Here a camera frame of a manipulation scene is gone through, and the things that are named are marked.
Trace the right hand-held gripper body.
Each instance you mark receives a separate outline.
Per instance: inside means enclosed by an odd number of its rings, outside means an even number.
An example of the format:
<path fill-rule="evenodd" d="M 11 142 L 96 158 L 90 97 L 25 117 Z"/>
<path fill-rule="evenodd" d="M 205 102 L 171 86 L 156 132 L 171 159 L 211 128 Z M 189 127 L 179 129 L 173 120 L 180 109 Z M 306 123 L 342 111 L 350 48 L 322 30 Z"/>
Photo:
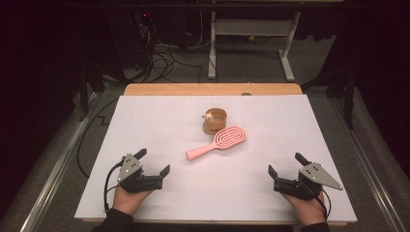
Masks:
<path fill-rule="evenodd" d="M 342 184 L 316 162 L 302 167 L 296 180 L 283 179 L 279 175 L 273 180 L 274 191 L 302 200 L 311 200 L 317 197 L 324 186 L 343 190 Z"/>

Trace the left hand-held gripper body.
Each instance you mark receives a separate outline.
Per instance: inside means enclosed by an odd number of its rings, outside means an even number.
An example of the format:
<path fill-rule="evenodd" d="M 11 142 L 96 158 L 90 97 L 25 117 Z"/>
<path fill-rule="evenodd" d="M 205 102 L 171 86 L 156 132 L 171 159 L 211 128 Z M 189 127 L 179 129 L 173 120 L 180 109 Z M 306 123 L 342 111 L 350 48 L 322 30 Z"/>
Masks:
<path fill-rule="evenodd" d="M 142 163 L 135 156 L 127 154 L 124 157 L 117 183 L 129 193 L 139 193 L 162 189 L 162 179 L 162 172 L 156 176 L 144 175 Z"/>

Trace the pink hairbrush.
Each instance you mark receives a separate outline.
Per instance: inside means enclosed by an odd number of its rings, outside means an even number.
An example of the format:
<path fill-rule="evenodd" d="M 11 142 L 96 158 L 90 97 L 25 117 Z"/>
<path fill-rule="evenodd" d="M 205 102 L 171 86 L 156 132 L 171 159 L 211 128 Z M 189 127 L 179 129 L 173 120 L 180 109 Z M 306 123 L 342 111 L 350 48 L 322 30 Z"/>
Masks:
<path fill-rule="evenodd" d="M 247 136 L 245 131 L 238 126 L 230 126 L 225 129 L 219 130 L 213 141 L 205 146 L 190 150 L 186 152 L 188 160 L 195 160 L 200 156 L 215 150 L 215 149 L 228 149 L 234 145 L 237 145 L 246 140 Z"/>

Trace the person's left hand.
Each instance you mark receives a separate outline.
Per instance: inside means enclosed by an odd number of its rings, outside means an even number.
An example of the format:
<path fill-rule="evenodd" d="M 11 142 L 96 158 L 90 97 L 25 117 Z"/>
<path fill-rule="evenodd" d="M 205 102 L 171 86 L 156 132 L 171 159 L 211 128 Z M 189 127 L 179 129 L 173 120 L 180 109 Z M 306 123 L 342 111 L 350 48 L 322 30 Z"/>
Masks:
<path fill-rule="evenodd" d="M 151 191 L 142 191 L 138 193 L 129 193 L 121 187 L 118 187 L 114 193 L 112 208 L 133 216 L 140 208 L 142 202 L 151 194 Z"/>

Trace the person's right hand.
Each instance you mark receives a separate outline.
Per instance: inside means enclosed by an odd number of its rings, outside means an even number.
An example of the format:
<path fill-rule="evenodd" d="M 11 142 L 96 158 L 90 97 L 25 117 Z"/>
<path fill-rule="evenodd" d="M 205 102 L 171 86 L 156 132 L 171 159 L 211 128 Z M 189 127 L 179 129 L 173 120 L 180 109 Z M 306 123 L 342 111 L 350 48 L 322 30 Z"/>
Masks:
<path fill-rule="evenodd" d="M 326 221 L 325 210 L 317 200 L 311 199 L 306 201 L 285 193 L 282 196 L 293 207 L 297 218 L 303 226 Z"/>

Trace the wooden cup with small figure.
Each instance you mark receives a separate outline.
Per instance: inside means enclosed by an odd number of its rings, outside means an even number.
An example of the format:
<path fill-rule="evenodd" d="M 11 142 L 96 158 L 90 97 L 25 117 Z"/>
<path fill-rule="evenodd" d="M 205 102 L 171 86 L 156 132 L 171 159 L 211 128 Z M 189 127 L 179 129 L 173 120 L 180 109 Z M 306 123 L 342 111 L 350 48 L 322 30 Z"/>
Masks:
<path fill-rule="evenodd" d="M 227 113 L 222 108 L 210 108 L 203 115 L 203 130 L 214 135 L 226 127 Z"/>

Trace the dark metal stand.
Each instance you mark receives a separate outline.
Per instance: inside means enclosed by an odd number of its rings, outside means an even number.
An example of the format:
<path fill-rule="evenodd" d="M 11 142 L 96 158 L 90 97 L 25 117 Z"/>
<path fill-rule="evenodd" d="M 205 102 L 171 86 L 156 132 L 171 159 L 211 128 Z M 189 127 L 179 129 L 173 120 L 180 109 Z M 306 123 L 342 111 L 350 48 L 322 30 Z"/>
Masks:
<path fill-rule="evenodd" d="M 331 71 L 321 72 L 313 80 L 302 84 L 301 89 L 306 91 L 310 87 L 325 83 L 328 84 L 327 90 L 325 91 L 328 98 L 344 96 L 344 106 L 342 108 L 343 119 L 348 129 L 353 130 L 354 69 L 348 62 L 343 62 Z"/>
<path fill-rule="evenodd" d="M 91 86 L 94 92 L 102 93 L 104 91 L 103 76 L 93 64 L 83 63 L 79 71 L 80 122 L 84 121 L 89 109 L 88 86 Z"/>

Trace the metal floor rail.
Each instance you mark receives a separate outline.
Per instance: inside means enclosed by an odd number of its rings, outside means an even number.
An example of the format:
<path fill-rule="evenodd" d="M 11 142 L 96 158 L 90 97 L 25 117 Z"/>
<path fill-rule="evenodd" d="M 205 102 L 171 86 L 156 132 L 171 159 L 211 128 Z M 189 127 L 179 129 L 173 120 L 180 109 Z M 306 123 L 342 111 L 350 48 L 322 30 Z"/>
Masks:
<path fill-rule="evenodd" d="M 42 190 L 19 232 L 37 232 L 73 159 L 73 150 L 85 132 L 85 128 L 90 120 L 90 114 L 95 110 L 100 98 L 101 96 L 96 93 L 87 97 L 88 111 L 80 113 L 77 110 L 75 113 L 78 114 L 78 119 L 72 116 L 56 133 L 47 147 L 49 157 L 44 159 L 43 166 L 50 164 L 52 168 L 44 174 Z"/>
<path fill-rule="evenodd" d="M 371 165 L 370 159 L 367 157 L 367 153 L 361 145 L 356 133 L 347 125 L 338 100 L 329 99 L 329 102 L 335 111 L 338 120 L 341 122 L 343 129 L 347 133 L 350 143 L 354 147 L 354 154 L 356 156 L 356 160 L 358 161 L 358 165 L 360 166 L 360 170 L 364 175 L 373 198 L 390 229 L 392 232 L 410 232 L 410 229 L 405 228 L 404 220 L 400 217 L 397 208 L 393 204 L 392 197 L 388 194 L 386 188 L 381 182 L 380 173 L 382 170 L 374 169 Z"/>

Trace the white metal table frame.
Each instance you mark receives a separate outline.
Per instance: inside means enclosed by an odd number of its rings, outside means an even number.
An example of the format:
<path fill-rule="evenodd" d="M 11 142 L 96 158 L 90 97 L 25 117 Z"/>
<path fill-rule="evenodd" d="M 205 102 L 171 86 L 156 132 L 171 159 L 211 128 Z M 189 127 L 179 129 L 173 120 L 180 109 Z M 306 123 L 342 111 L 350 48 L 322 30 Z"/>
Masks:
<path fill-rule="evenodd" d="M 288 20 L 263 20 L 263 19 L 217 19 L 215 12 L 211 16 L 210 52 L 208 57 L 208 78 L 215 79 L 217 75 L 217 36 L 264 36 L 285 37 L 284 49 L 278 51 L 286 80 L 294 82 L 288 53 L 299 24 L 301 13 L 296 12 L 292 19 Z"/>

